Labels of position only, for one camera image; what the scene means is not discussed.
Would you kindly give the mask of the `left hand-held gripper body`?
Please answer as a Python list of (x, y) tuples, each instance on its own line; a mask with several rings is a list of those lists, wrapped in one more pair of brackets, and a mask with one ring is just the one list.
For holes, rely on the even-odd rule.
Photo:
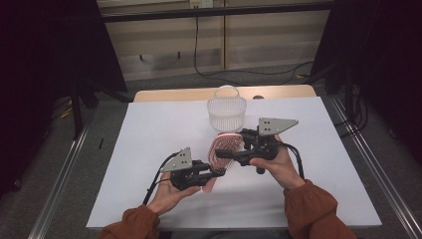
[(201, 174), (209, 170), (195, 170), (193, 168), (191, 149), (185, 147), (171, 154), (164, 160), (159, 171), (170, 173), (170, 182), (178, 190), (185, 190), (192, 186), (205, 186), (212, 178), (204, 178)]

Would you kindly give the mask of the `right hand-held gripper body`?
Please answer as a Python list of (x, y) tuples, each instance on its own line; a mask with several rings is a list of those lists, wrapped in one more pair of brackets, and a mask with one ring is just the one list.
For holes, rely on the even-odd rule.
[(246, 158), (237, 159), (242, 166), (250, 164), (252, 158), (263, 158), (265, 160), (273, 160), (278, 154), (278, 146), (283, 145), (289, 149), (296, 158), (299, 158), (299, 151), (292, 145), (280, 142), (276, 136), (281, 132), (297, 125), (297, 119), (276, 119), (276, 118), (259, 118), (259, 122), (255, 131), (258, 133), (258, 144), (256, 146), (245, 146), (244, 152)]

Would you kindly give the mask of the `pink hairbrush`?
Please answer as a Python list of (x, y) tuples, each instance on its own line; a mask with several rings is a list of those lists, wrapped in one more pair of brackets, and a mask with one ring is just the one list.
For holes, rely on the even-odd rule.
[(211, 171), (219, 175), (224, 175), (233, 163), (232, 158), (221, 158), (217, 156), (216, 150), (228, 150), (231, 153), (237, 152), (243, 145), (243, 137), (238, 133), (220, 133), (218, 134), (208, 151), (208, 163)]

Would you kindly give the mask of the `white slotted plastic basket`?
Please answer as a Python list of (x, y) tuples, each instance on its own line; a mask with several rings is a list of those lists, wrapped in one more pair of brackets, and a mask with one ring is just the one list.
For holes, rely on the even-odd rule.
[(219, 132), (239, 130), (244, 123), (246, 107), (247, 102), (236, 87), (221, 86), (207, 102), (210, 125)]

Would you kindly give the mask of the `person's right hand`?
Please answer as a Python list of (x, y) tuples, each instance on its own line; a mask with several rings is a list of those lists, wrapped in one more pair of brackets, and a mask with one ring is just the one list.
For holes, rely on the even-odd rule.
[(283, 145), (278, 146), (278, 154), (273, 160), (255, 157), (250, 160), (250, 164), (268, 170), (284, 189), (295, 189), (306, 183), (296, 171), (288, 149)]

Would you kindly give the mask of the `person's left hand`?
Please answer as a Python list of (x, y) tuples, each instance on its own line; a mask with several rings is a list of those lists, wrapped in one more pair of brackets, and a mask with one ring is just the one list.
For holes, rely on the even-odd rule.
[(147, 207), (157, 216), (172, 210), (182, 199), (200, 191), (199, 186), (178, 190), (169, 180), (160, 181), (152, 201)]

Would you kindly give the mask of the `white table cover board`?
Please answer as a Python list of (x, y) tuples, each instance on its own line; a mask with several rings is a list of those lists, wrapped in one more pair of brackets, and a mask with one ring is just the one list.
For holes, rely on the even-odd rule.
[[(282, 132), (296, 147), (306, 178), (338, 202), (337, 215), (349, 227), (381, 221), (318, 97), (249, 100), (244, 126), (261, 118), (292, 119)], [(209, 123), (207, 104), (196, 102), (133, 103), (120, 129), (88, 225), (103, 228), (120, 220), (124, 210), (140, 205), (162, 161), (189, 147), (195, 159), (206, 159), (217, 132)], [(287, 225), (282, 187), (270, 173), (233, 164), (211, 192), (183, 199), (160, 218), (163, 230), (282, 229)]]

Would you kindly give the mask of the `long beige desk cabinet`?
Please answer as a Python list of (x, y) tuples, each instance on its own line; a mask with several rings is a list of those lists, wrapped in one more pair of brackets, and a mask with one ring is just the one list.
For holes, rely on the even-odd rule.
[[(218, 7), (327, 0), (213, 0)], [(103, 16), (199, 10), (189, 0), (97, 0)], [(315, 58), (327, 10), (107, 23), (126, 81), (299, 64)]]

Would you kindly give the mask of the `black curtain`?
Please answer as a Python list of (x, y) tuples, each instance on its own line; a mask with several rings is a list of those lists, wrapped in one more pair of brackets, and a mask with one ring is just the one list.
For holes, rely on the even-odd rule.
[(54, 103), (126, 84), (98, 0), (0, 0), (0, 197), (15, 187)]
[(422, 164), (422, 0), (333, 0), (311, 76), (351, 77)]

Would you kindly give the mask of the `metal floor rail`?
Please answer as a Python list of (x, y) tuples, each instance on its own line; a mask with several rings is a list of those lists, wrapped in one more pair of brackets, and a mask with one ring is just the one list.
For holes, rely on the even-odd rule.
[(369, 170), (377, 181), (380, 189), (386, 196), (386, 199), (391, 205), (407, 235), (410, 239), (422, 239), (422, 227), (419, 225), (413, 212), (410, 210), (403, 197), (392, 184), (391, 180), (367, 144), (358, 127), (352, 124), (351, 121), (347, 118), (345, 106), (339, 99), (332, 99), (331, 102), (335, 107), (339, 117), (344, 120), (344, 125), (347, 129), (346, 135), (350, 136), (354, 144), (357, 146), (357, 149), (359, 150)]
[(60, 204), (73, 167), (84, 145), (87, 133), (88, 127), (85, 125), (79, 135), (73, 140), (61, 171), (27, 239), (45, 239), (50, 224)]

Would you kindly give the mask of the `white wall socket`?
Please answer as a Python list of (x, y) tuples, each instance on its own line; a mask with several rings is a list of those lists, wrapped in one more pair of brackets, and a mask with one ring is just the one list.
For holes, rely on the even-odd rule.
[(189, 0), (192, 9), (212, 8), (214, 6), (213, 0)]

